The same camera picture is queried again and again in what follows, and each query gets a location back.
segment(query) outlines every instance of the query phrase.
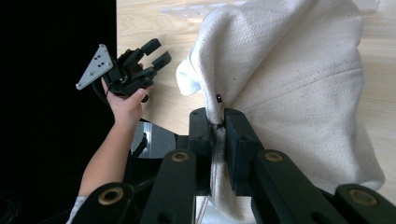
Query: human arm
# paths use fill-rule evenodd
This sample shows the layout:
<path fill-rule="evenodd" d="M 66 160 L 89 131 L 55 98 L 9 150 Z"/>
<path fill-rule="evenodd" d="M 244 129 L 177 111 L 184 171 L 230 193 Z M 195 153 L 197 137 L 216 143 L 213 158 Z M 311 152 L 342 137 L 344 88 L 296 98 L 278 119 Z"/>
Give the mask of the human arm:
<path fill-rule="evenodd" d="M 107 94 L 114 115 L 114 125 L 88 163 L 78 195 L 89 196 L 104 184 L 122 181 L 134 130 L 142 115 L 140 102 L 145 96 L 146 91 L 143 89 L 139 89 L 128 98 L 120 98 L 112 92 Z"/>

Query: black background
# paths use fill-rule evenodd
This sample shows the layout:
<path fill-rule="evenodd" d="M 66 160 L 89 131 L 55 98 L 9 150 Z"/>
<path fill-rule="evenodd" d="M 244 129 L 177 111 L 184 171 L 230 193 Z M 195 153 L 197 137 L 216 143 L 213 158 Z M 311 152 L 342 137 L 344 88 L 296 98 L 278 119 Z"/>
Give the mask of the black background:
<path fill-rule="evenodd" d="M 73 207 L 113 123 L 92 87 L 75 85 L 99 44 L 117 56 L 116 1 L 1 1 L 0 11 L 0 193 L 21 195 L 14 223 L 38 223 Z"/>

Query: fingernail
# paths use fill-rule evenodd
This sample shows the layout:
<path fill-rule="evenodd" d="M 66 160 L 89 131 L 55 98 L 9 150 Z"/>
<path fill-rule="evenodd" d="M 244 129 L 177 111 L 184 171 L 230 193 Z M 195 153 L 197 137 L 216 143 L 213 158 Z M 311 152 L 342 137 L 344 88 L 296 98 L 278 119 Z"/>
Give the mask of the fingernail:
<path fill-rule="evenodd" d="M 143 90 L 143 89 L 139 89 L 139 90 L 137 90 L 137 94 L 139 94 L 139 96 L 145 96 L 146 95 L 146 91 L 145 90 Z"/>

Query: triangular metal plate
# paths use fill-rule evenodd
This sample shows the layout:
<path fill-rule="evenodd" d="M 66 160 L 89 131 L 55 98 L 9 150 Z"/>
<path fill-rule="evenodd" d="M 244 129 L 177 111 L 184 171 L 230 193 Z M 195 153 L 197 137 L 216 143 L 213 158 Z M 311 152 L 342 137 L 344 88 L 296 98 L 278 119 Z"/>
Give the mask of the triangular metal plate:
<path fill-rule="evenodd" d="M 108 54 L 107 47 L 104 44 L 99 45 L 99 49 L 94 54 L 90 64 L 85 70 L 76 88 L 81 91 L 86 86 L 93 83 L 97 78 L 108 72 L 113 67 L 110 54 Z"/>

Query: white cloth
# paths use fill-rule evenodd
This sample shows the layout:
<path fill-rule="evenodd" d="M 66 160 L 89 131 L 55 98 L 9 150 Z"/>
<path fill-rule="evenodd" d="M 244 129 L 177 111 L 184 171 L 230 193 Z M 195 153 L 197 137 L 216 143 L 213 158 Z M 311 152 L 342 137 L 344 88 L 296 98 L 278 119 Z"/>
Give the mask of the white cloth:
<path fill-rule="evenodd" d="M 72 224 L 74 217 L 76 216 L 79 208 L 87 201 L 87 196 L 77 196 L 75 204 L 73 206 L 72 211 L 70 212 L 70 217 L 67 220 L 66 224 Z"/>
<path fill-rule="evenodd" d="M 364 86 L 361 28 L 350 0 L 221 7 L 203 20 L 177 84 L 185 95 L 203 91 L 212 124 L 223 122 L 224 107 L 245 113 L 263 146 L 289 155 L 317 187 L 379 189 L 384 174 L 356 116 Z M 214 157 L 211 201 L 224 215 L 251 222 L 249 199 L 235 198 L 228 186 L 223 150 Z"/>

